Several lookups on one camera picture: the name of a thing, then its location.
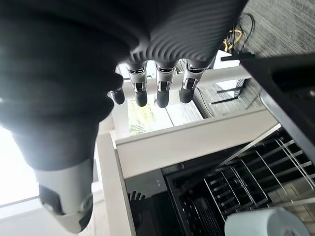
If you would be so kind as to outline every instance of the yellow wire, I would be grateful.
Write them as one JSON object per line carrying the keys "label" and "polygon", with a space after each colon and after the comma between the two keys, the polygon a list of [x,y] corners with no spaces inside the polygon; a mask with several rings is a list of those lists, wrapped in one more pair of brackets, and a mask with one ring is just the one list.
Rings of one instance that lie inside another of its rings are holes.
{"label": "yellow wire", "polygon": [[233,44],[230,45],[230,46],[228,46],[226,39],[223,41],[223,44],[225,45],[224,51],[226,51],[226,52],[230,51],[233,48],[233,46],[240,41],[240,39],[242,38],[242,35],[243,35],[243,32],[241,30],[239,30],[239,29],[234,29],[234,30],[230,30],[229,31],[229,33],[232,33],[232,32],[239,33],[239,35],[234,40]]}

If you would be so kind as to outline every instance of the dish rack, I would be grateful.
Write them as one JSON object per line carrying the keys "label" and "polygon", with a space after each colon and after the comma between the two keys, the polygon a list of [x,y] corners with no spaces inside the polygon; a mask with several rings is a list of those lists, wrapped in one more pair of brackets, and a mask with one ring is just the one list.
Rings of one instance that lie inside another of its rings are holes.
{"label": "dish rack", "polygon": [[181,205],[193,236],[223,236],[228,215],[266,207],[286,208],[315,236],[314,178],[314,165],[278,124],[194,180]]}

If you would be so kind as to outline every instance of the robotic hand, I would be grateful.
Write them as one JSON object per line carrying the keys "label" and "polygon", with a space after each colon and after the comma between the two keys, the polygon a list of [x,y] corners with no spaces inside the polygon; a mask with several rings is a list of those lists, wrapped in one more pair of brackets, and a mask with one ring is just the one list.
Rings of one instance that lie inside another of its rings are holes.
{"label": "robotic hand", "polygon": [[246,2],[0,2],[0,125],[33,168],[43,205],[68,231],[84,230],[91,217],[98,124],[114,106],[108,92],[124,102],[117,64],[127,64],[145,106],[146,61],[156,61],[157,103],[165,107],[176,61],[187,59],[180,95],[187,103]]}

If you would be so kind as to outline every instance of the bright window light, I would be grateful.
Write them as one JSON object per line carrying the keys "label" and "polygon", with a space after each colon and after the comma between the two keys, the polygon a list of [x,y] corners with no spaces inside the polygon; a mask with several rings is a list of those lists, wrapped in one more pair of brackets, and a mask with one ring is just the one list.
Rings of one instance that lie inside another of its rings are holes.
{"label": "bright window light", "polygon": [[157,105],[156,94],[148,95],[148,103],[139,107],[134,98],[128,99],[128,125],[130,135],[170,128],[202,120],[202,116],[193,101],[188,104],[170,102],[166,108]]}
{"label": "bright window light", "polygon": [[38,183],[12,138],[0,127],[0,206],[38,196]]}

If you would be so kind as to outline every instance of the gray carpet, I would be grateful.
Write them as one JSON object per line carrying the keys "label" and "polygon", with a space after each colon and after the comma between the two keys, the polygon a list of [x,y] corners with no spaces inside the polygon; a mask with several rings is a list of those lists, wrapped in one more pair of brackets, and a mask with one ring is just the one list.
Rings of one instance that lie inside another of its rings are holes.
{"label": "gray carpet", "polygon": [[238,96],[238,99],[218,104],[211,103],[229,99],[232,98],[232,96],[227,93],[217,93],[217,91],[222,90],[217,84],[199,87],[201,94],[199,90],[196,89],[193,101],[206,118],[220,117],[263,106],[258,97],[260,87],[252,79],[245,80],[244,86],[245,89]]}
{"label": "gray carpet", "polygon": [[[255,19],[245,49],[261,57],[315,52],[315,0],[249,0]],[[241,19],[249,32],[249,17]]]}

